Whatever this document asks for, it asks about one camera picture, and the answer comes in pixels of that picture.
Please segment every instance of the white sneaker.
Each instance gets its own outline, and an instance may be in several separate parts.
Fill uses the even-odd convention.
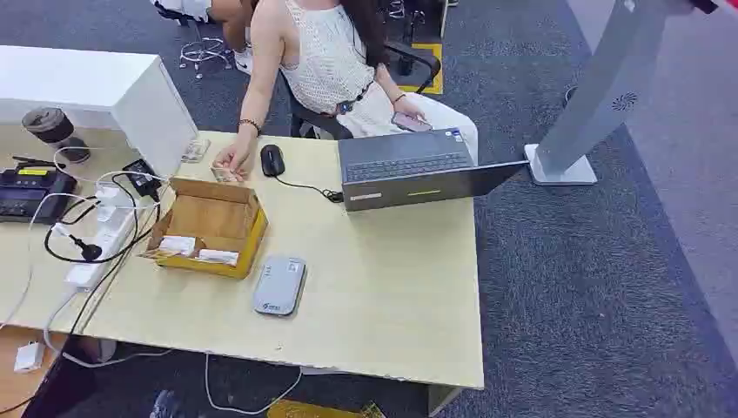
[[[243,51],[233,52],[233,60],[236,61],[236,68],[245,72],[248,75],[252,74],[253,68],[253,49],[250,45],[247,45]]]

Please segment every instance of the floor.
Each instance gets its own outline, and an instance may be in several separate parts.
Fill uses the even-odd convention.
[[[160,54],[198,126],[234,130],[246,78],[213,68],[196,81],[180,70],[187,32],[148,2],[0,6],[0,43]],[[519,158],[524,144],[543,138],[590,55],[567,0],[461,0],[450,12],[444,52],[439,100],[477,123],[485,162]],[[281,90],[277,97],[266,132],[286,134]],[[673,215],[679,202],[664,194],[643,150],[623,127],[589,155],[596,187],[541,188],[521,172],[476,200],[486,389],[466,391],[443,417],[738,416],[732,336],[723,338],[726,328],[713,316],[704,272],[690,266]],[[178,394],[183,416],[232,416],[208,406],[204,361],[175,353],[100,369],[98,392],[66,416],[147,416],[163,389]],[[261,406],[295,374],[212,361],[218,402],[241,408]],[[348,410],[376,401],[389,417],[426,414],[423,385],[359,376],[306,378],[290,398]]]
[[[568,0],[596,47],[613,0]],[[738,360],[738,15],[671,17],[654,82],[627,123],[734,360]]]

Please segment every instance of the woman's arm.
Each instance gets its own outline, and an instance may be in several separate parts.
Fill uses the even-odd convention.
[[[284,26],[275,24],[283,21],[278,5],[278,2],[261,2],[252,19],[254,68],[239,119],[250,120],[259,127],[264,125],[269,111],[279,63],[285,50],[281,36]],[[238,135],[231,145],[219,153],[214,165],[230,168],[239,178],[248,176],[256,153],[257,136],[254,125],[247,122],[239,124]]]
[[[403,91],[399,89],[397,84],[392,80],[390,71],[387,70],[387,66],[380,64],[377,67],[377,72],[374,75],[374,81],[382,87],[382,90],[387,93],[391,102],[395,102],[397,98],[402,96]]]
[[[377,84],[382,87],[382,90],[385,91],[387,97],[392,102],[394,111],[405,113],[406,115],[414,118],[426,118],[426,114],[418,106],[413,104],[410,100],[407,100],[405,92],[397,86],[397,83],[395,83],[394,80],[392,80],[392,76],[390,75],[390,71],[387,70],[386,65],[380,64],[377,67],[374,81],[376,81]]]

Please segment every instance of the gray kiosk stand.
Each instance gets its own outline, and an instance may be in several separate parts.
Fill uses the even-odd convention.
[[[695,6],[707,13],[715,9],[708,0],[616,0],[576,94],[540,144],[525,146],[535,184],[597,183],[587,152],[642,100],[667,19],[692,13]]]

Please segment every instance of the laptop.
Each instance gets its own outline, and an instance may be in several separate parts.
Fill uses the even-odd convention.
[[[349,212],[484,196],[528,165],[474,165],[456,128],[342,139],[339,158]]]

